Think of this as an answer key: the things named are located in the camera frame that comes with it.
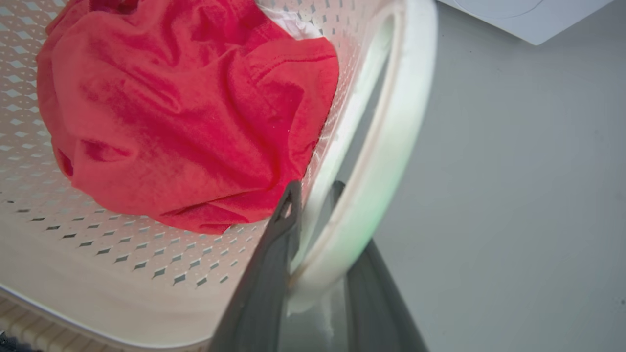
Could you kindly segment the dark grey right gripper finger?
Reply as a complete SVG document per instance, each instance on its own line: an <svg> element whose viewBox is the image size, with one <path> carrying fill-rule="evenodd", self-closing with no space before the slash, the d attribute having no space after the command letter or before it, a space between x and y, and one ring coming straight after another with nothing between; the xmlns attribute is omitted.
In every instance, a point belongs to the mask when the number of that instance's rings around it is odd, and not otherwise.
<svg viewBox="0 0 626 352"><path fill-rule="evenodd" d="M300 246L302 185L288 183L208 346L210 352L276 352L290 264Z"/></svg>

